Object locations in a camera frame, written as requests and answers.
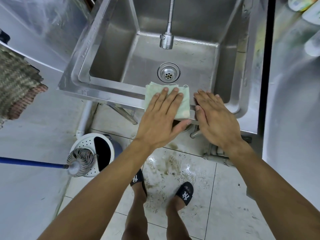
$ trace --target slipper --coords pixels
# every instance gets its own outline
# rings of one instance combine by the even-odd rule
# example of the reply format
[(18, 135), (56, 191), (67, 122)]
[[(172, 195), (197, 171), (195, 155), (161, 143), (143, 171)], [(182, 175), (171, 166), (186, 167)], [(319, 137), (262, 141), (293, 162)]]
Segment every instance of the slipper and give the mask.
[(190, 182), (185, 182), (178, 189), (176, 196), (180, 197), (186, 206), (189, 204), (193, 195), (193, 186)]
[(143, 178), (143, 174), (142, 174), (141, 169), (139, 169), (137, 174), (133, 177), (132, 181), (130, 182), (130, 186), (132, 187), (134, 184), (136, 184), (138, 182), (142, 182), (142, 188), (143, 188), (144, 192), (146, 193), (146, 196), (148, 196), (146, 186), (144, 184), (144, 178)]

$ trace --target white logo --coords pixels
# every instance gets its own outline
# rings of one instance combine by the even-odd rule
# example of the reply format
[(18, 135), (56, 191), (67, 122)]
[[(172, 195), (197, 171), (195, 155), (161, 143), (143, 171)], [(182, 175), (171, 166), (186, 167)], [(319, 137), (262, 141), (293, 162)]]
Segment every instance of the white logo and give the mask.
[(134, 183), (138, 181), (137, 175), (134, 176), (134, 178), (132, 179), (132, 181), (133, 181)]
[(189, 198), (189, 195), (185, 191), (184, 194), (182, 195), (182, 197), (183, 197), (183, 200), (187, 200), (187, 198)]

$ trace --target stainless steel sink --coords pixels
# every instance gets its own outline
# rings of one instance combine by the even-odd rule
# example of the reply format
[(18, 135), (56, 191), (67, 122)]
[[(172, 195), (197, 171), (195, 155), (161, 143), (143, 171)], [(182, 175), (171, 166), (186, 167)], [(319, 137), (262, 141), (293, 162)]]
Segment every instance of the stainless steel sink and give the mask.
[[(262, 68), (264, 36), (258, 54), (255, 44), (266, 10), (259, 12), (259, 0), (175, 0), (174, 44), (166, 50), (159, 47), (159, 37), (166, 30), (169, 3), (99, 0), (59, 89), (127, 109), (143, 108), (150, 82), (187, 85), (191, 95), (211, 90), (240, 126), (245, 121), (243, 131), (256, 133), (261, 77), (251, 75)], [(196, 124), (193, 96), (190, 105)]]

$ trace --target drain strainer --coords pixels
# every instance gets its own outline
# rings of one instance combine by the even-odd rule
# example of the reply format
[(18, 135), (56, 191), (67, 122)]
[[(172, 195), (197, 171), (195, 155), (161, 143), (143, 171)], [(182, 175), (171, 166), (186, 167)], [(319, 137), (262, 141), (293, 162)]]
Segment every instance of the drain strainer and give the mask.
[(158, 68), (158, 77), (164, 83), (173, 83), (179, 78), (179, 76), (180, 69), (174, 63), (167, 62)]

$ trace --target hand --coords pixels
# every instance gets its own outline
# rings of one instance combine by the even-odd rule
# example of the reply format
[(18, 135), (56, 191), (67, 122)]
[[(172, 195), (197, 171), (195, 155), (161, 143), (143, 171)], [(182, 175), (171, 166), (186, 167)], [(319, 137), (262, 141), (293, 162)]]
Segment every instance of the hand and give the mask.
[(172, 128), (174, 117), (183, 99), (179, 88), (174, 88), (166, 98), (168, 88), (156, 93), (144, 113), (135, 140), (150, 146), (151, 150), (163, 147), (172, 141), (180, 132), (191, 124), (191, 120), (184, 120)]
[(227, 153), (232, 146), (243, 141), (236, 117), (225, 107), (219, 95), (198, 90), (194, 97), (199, 104), (195, 107), (199, 128), (210, 143)]

